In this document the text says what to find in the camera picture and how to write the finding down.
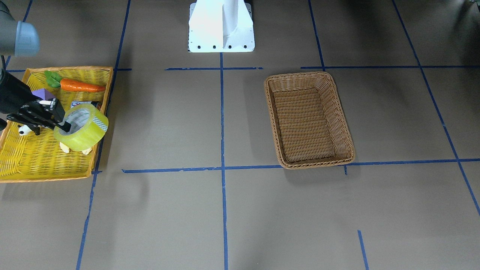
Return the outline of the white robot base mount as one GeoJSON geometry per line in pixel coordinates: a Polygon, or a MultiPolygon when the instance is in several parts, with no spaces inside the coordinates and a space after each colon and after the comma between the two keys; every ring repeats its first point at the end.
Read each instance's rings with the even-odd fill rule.
{"type": "Polygon", "coordinates": [[[197,0],[190,4],[191,53],[250,53],[255,49],[252,0],[197,0]]]}

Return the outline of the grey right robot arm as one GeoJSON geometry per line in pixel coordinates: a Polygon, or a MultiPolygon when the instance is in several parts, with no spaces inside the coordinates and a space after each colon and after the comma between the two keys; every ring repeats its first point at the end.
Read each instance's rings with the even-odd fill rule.
{"type": "Polygon", "coordinates": [[[65,110],[57,98],[44,100],[35,96],[28,85],[7,72],[5,56],[35,56],[40,43],[32,24],[15,20],[8,7],[3,2],[0,5],[1,113],[9,121],[26,125],[36,135],[40,128],[69,132],[71,124],[64,121],[65,110]]]}

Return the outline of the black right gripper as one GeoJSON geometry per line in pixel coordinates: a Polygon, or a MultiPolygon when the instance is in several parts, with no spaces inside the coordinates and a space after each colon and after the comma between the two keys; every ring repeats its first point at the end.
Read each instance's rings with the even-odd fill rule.
{"type": "Polygon", "coordinates": [[[42,128],[70,132],[72,125],[64,117],[65,110],[59,99],[31,101],[6,116],[8,121],[29,126],[36,136],[40,135],[42,128]]]}

